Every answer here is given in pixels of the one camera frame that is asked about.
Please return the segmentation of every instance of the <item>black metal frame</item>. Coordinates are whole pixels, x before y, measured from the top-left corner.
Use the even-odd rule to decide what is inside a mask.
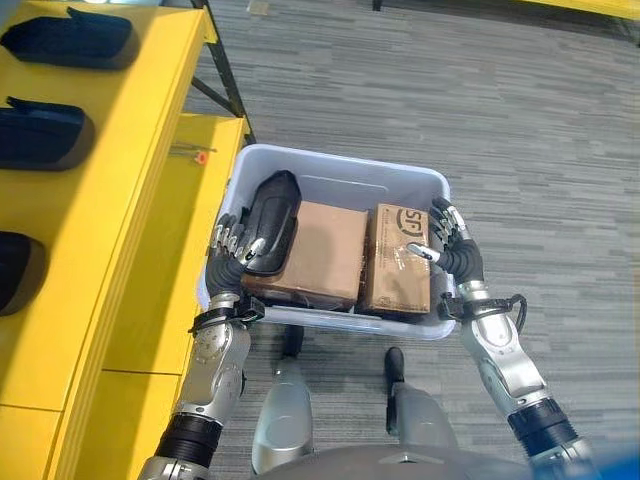
[[[251,123],[249,122],[249,115],[247,114],[247,111],[244,108],[244,104],[242,103],[242,99],[240,98],[240,91],[238,90],[236,80],[235,78],[233,78],[231,65],[229,64],[229,59],[227,58],[227,54],[224,51],[222,39],[220,38],[220,32],[218,31],[216,21],[213,18],[213,12],[211,11],[209,0],[191,0],[191,4],[194,6],[194,8],[204,8],[207,11],[209,18],[211,19],[211,24],[216,31],[218,41],[216,43],[206,42],[206,45],[209,48],[209,52],[211,52],[211,56],[213,57],[213,63],[216,65],[216,69],[218,70],[218,75],[220,75],[220,80],[222,81],[222,85],[224,86],[227,98],[213,90],[198,77],[193,77],[193,79],[191,80],[191,85],[193,85],[196,89],[204,93],[207,97],[209,97],[211,100],[216,102],[218,105],[220,105],[222,108],[232,113],[236,117],[244,117],[247,121],[247,125],[249,126],[249,133],[245,136],[246,142],[247,144],[256,143],[256,137],[253,134],[253,128],[251,128]]]

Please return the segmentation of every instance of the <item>black shoe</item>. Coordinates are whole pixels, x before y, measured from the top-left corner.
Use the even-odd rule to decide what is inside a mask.
[[[304,327],[287,325],[284,329],[282,356],[298,358],[298,354],[302,350],[302,340],[304,340]]]
[[[404,355],[398,347],[391,347],[384,356],[384,378],[387,381],[387,433],[396,434],[396,399],[392,395],[394,383],[404,382]]]

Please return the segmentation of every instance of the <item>yellow shelf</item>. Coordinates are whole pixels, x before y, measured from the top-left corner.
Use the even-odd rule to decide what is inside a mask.
[[[246,121],[183,114],[175,141],[216,149],[206,167],[169,157],[118,310],[104,368],[182,373],[196,282]]]
[[[543,3],[555,7],[572,8],[585,12],[611,15],[612,17],[640,19],[640,1],[638,0],[524,0]]]
[[[103,371],[78,468],[68,480],[136,480],[158,446],[179,380]]]
[[[9,24],[67,6],[26,3]],[[94,347],[115,316],[202,45],[201,10],[77,8],[129,18],[141,48],[121,72],[27,64],[0,49],[0,98],[77,105],[96,126],[92,153],[73,170],[0,170],[0,205],[11,206],[0,229],[39,240],[49,256],[37,297],[0,322],[3,405],[63,410],[90,366],[79,357],[104,353]]]
[[[63,16],[67,6],[27,2],[5,28],[37,16]],[[48,253],[48,271],[37,297],[0,321],[0,436],[12,437],[11,448],[0,453],[2,478],[73,478],[112,327],[116,319],[132,313],[132,296],[125,290],[141,278],[145,260],[139,253],[148,253],[147,247],[166,246],[171,254],[158,262],[160,270],[155,265],[149,270],[148,286],[160,287],[165,294],[160,303],[166,302],[172,312],[166,319],[158,317],[159,325],[166,320],[183,332],[180,321],[191,321],[194,269],[204,255],[207,229],[246,128],[244,119],[185,116],[178,138],[190,141],[192,127],[208,128],[209,136],[200,139],[216,144],[219,151],[206,168],[183,157],[167,160],[205,38],[206,13],[80,3],[74,7],[130,19],[141,46],[135,63],[118,72],[27,64],[0,49],[0,98],[77,105],[96,127],[91,154],[73,170],[0,170],[0,205],[11,207],[0,208],[0,230],[25,233],[42,242]],[[203,190],[204,184],[211,190]],[[176,223],[159,208],[178,215]],[[150,241],[150,235],[159,243]],[[181,245],[197,249],[198,258],[195,253],[182,255]],[[159,271],[169,276],[156,278]],[[174,293],[177,286],[185,290]],[[153,288],[131,288],[135,295],[153,293]],[[140,297],[150,304],[157,299]],[[149,363],[147,353],[132,361],[131,369],[179,373],[176,359],[184,360],[189,338],[183,332],[170,345],[171,332],[163,327],[157,343],[132,346],[151,348],[151,357],[166,360]],[[109,358],[116,368],[129,368],[118,352]],[[172,375],[174,385],[178,373]],[[29,465],[21,466],[25,459]]]
[[[75,477],[135,479],[153,455],[186,365],[197,278],[242,118],[183,114],[175,141],[215,148],[206,166],[169,157],[118,310]]]
[[[43,478],[59,419],[59,412],[0,406],[2,478]]]

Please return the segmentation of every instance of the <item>white plastic bin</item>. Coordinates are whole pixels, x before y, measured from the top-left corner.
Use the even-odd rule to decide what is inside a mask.
[[[219,215],[239,216],[242,207],[251,205],[258,185],[278,170],[295,174],[303,200],[352,210],[372,210],[378,203],[428,210],[434,197],[450,197],[447,179],[428,168],[258,144],[244,148],[238,155]],[[430,242],[433,245],[438,240],[432,235]],[[455,322],[441,321],[435,306],[443,292],[454,291],[454,284],[449,275],[437,268],[432,270],[433,312],[423,315],[419,323],[284,306],[268,307],[262,321],[425,340],[444,338],[451,333]],[[202,279],[198,298],[206,308],[209,299]]]

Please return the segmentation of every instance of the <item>cardboard box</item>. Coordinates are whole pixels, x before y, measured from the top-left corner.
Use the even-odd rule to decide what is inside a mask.
[[[369,226],[365,310],[428,313],[429,263],[406,248],[409,242],[427,245],[426,212],[380,204]]]
[[[348,309],[358,298],[367,212],[302,202],[298,229],[280,275],[245,275],[254,295],[324,309]]]

